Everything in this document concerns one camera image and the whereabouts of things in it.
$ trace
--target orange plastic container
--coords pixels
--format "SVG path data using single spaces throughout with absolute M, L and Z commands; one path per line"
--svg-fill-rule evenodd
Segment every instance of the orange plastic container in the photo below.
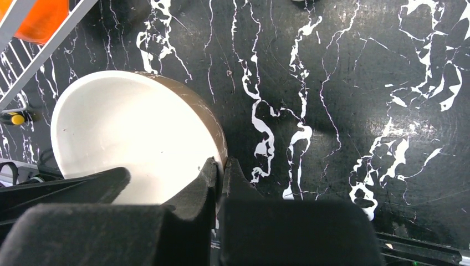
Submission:
M 0 0 L 3 18 L 13 0 Z M 69 14 L 69 0 L 37 0 L 15 37 L 44 45 Z

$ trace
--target dish rack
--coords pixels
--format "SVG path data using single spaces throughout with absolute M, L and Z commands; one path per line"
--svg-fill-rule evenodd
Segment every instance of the dish rack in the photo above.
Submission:
M 28 108 L 28 103 L 25 97 L 21 94 L 21 90 L 97 1 L 98 0 L 81 0 L 78 2 L 52 37 L 42 48 L 40 48 L 39 53 L 31 59 L 29 65 L 27 65 L 22 73 L 18 75 L 16 81 L 9 86 L 8 91 L 5 93 L 3 90 L 0 90 L 0 94 L 2 94 L 2 98 L 0 99 L 1 113 L 24 111 Z M 36 0 L 13 0 L 10 8 L 7 10 L 7 13 L 0 23 L 0 51 L 4 51 L 5 47 L 9 45 L 19 26 L 23 23 L 35 3 Z M 21 107 L 5 110 L 15 97 L 19 98 Z

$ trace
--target marble countertop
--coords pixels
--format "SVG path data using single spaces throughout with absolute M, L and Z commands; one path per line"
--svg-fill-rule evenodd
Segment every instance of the marble countertop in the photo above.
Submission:
M 101 0 L 22 91 L 39 119 L 0 126 L 0 157 L 57 167 L 67 86 L 147 71 L 209 103 L 266 197 L 351 200 L 379 232 L 468 249 L 469 20 L 468 0 Z M 12 40 L 3 91 L 38 51 Z

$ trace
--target yellow button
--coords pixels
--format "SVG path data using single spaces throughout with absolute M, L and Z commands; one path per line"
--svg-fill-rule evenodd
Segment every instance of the yellow button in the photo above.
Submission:
M 24 123 L 24 117 L 22 115 L 14 115 L 12 116 L 12 123 L 14 125 L 21 125 L 22 123 Z

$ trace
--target bowl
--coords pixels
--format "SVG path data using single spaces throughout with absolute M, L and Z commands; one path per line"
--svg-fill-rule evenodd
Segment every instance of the bowl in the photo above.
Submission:
M 222 128 L 207 104 L 185 85 L 148 73 L 78 79 L 57 101 L 50 127 L 64 178 L 129 170 L 115 204 L 162 204 L 198 176 L 207 158 L 219 174 L 227 161 Z

